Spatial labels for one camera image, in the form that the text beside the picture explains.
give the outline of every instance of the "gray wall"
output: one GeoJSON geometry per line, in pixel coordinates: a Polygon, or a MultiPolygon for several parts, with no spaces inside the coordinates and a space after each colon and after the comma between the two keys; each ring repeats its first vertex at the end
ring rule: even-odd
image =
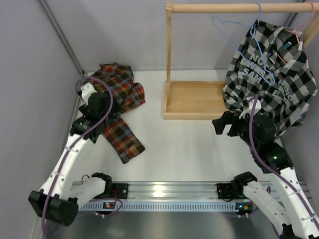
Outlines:
{"type": "MultiPolygon", "coordinates": [[[[293,24],[298,28],[309,14],[299,14],[293,24]]],[[[310,69],[317,85],[319,85],[319,34],[306,48],[310,69]]],[[[315,206],[319,210],[319,93],[313,98],[304,125],[291,128],[284,135],[284,140],[290,156],[295,164],[296,171],[301,180],[309,186],[315,206]]]]}
{"type": "MultiPolygon", "coordinates": [[[[277,0],[276,2],[295,2],[277,0]]],[[[238,0],[174,0],[174,3],[221,3],[238,0]]],[[[85,70],[118,61],[134,69],[166,69],[165,0],[48,0],[85,70]]],[[[228,68],[235,50],[211,23],[211,14],[173,14],[173,68],[228,68]]],[[[250,25],[257,14],[219,14],[250,25]]],[[[263,14],[261,19],[283,24],[286,13],[263,14]]],[[[238,45],[246,30],[224,24],[238,45]]]]}
{"type": "Polygon", "coordinates": [[[63,147],[78,78],[35,0],[0,3],[0,237],[28,238],[28,202],[63,147]]]}

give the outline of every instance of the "white table surface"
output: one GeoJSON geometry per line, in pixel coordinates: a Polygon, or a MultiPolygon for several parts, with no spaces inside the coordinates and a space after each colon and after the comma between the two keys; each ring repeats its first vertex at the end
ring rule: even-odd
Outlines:
{"type": "MultiPolygon", "coordinates": [[[[173,71],[172,80],[224,80],[226,71],[173,71]]],[[[146,103],[123,114],[123,119],[146,150],[123,164],[102,136],[78,171],[82,175],[104,172],[113,181],[229,181],[250,171],[267,180],[239,137],[217,136],[209,120],[164,120],[163,90],[166,71],[134,73],[143,85],[146,103]]]]}

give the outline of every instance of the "blue wire hanger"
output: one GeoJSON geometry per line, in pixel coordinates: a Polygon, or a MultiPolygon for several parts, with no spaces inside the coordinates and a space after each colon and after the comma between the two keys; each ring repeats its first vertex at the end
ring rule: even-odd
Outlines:
{"type": "Polygon", "coordinates": [[[270,86],[273,86],[275,84],[275,77],[274,77],[274,74],[267,70],[267,64],[266,64],[266,60],[265,60],[265,56],[260,48],[260,45],[259,45],[259,42],[256,38],[256,36],[253,34],[253,29],[254,29],[254,25],[255,25],[255,22],[257,22],[262,14],[262,7],[261,7],[261,4],[259,2],[255,2],[256,4],[258,4],[259,6],[259,14],[257,16],[257,18],[254,20],[253,24],[251,26],[245,26],[244,24],[242,24],[241,22],[238,22],[238,21],[224,21],[221,17],[218,17],[218,16],[212,16],[211,20],[213,22],[213,24],[216,26],[216,28],[220,31],[220,33],[227,39],[227,41],[236,49],[236,51],[239,52],[239,54],[250,64],[250,66],[254,69],[255,72],[258,73],[258,75],[264,80],[266,81],[270,86]],[[235,23],[235,24],[239,24],[241,26],[243,26],[245,29],[249,29],[250,28],[250,35],[254,38],[254,40],[256,41],[257,45],[258,45],[258,49],[259,49],[259,52],[263,58],[263,61],[264,61],[264,70],[265,72],[269,73],[271,75],[271,77],[273,78],[272,82],[270,82],[269,80],[267,80],[261,73],[258,69],[256,69],[256,67],[238,50],[238,48],[235,46],[235,44],[230,40],[230,38],[223,32],[223,30],[216,24],[216,22],[214,21],[214,19],[217,18],[221,23],[235,23]]]}

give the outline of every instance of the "wooden post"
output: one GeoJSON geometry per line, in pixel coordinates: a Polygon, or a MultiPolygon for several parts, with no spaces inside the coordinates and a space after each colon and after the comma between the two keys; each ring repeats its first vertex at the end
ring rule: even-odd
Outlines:
{"type": "Polygon", "coordinates": [[[305,47],[309,45],[316,33],[319,31],[319,12],[317,12],[311,19],[309,24],[304,30],[304,43],[305,47]]]}
{"type": "Polygon", "coordinates": [[[166,2],[166,56],[167,56],[167,65],[166,65],[166,92],[165,98],[166,103],[170,104],[170,47],[171,47],[171,1],[167,0],[166,2]]]}

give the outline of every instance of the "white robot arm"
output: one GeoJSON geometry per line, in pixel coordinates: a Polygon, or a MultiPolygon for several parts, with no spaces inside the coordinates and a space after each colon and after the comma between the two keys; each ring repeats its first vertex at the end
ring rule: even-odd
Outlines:
{"type": "Polygon", "coordinates": [[[45,218],[65,226],[74,221],[79,208],[98,195],[109,195],[112,188],[110,176],[95,173],[88,181],[71,190],[78,169],[83,165],[98,136],[105,130],[106,121],[85,137],[79,137],[103,118],[110,105],[110,95],[97,92],[91,83],[83,85],[80,93],[85,102],[79,109],[83,116],[73,123],[61,157],[47,181],[39,191],[32,191],[29,195],[29,201],[39,217],[42,217],[46,198],[50,197],[45,218]]]}
{"type": "Polygon", "coordinates": [[[254,116],[254,130],[251,135],[256,147],[252,147],[250,143],[248,118],[242,118],[240,113],[225,112],[220,119],[213,120],[212,123],[216,134],[222,134],[225,125],[231,124],[228,135],[239,136],[250,146],[252,152],[254,149],[258,152],[263,163],[254,152],[253,158],[275,187],[283,206],[263,189],[250,172],[234,177],[230,187],[232,192],[235,192],[238,198],[245,196],[252,200],[274,225],[281,239],[319,238],[318,217],[298,182],[287,152],[275,143],[276,128],[270,118],[263,115],[254,116]]]}

